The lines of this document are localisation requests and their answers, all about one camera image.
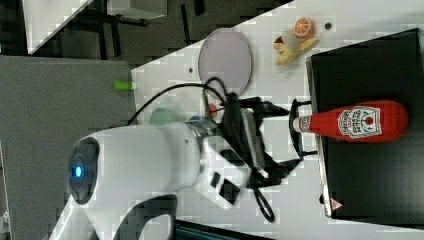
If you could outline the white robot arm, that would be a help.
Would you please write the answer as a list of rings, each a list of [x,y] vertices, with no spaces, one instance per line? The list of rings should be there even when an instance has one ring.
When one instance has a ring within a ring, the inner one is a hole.
[[[288,110],[231,97],[224,116],[107,129],[79,140],[67,166],[69,197],[46,240],[174,240],[178,192],[222,209],[280,184],[296,165],[265,151],[264,119]]]

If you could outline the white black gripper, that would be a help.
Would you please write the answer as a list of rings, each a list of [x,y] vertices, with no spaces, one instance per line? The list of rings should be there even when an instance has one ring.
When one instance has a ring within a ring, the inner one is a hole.
[[[279,117],[290,114],[280,106],[260,97],[240,100],[241,108],[250,108],[258,117]],[[238,207],[238,201],[248,187],[263,188],[280,185],[301,162],[292,159],[276,162],[265,160],[260,152],[260,137],[256,134],[255,118],[251,111],[241,110],[241,137],[247,142],[245,151],[236,150],[236,145],[224,138],[223,133],[215,128],[213,135],[201,141],[201,174],[194,189],[222,209]],[[264,177],[254,170],[263,169],[268,174]]]

